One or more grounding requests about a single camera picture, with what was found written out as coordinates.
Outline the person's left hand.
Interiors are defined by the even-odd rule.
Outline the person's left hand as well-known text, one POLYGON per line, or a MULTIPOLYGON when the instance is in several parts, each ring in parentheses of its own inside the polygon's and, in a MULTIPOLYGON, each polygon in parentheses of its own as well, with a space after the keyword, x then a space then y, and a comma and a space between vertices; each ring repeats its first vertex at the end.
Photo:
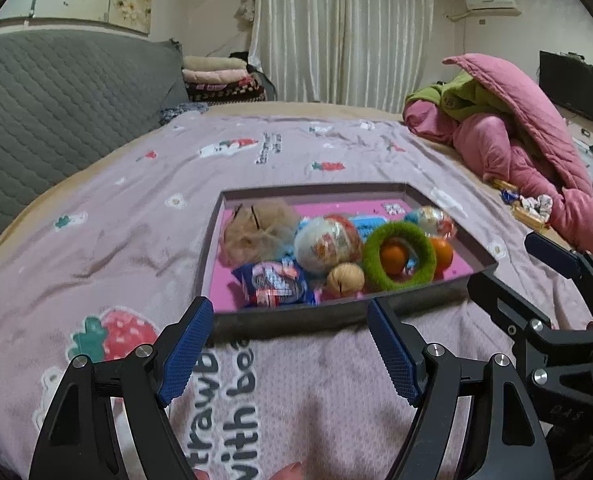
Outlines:
MULTIPOLYGON (((193 469, 194 476, 198 480, 208 480, 210 476, 203 470, 193 469)), ((275 472, 269 480, 304 480, 303 464, 301 462, 292 463, 275 472)))

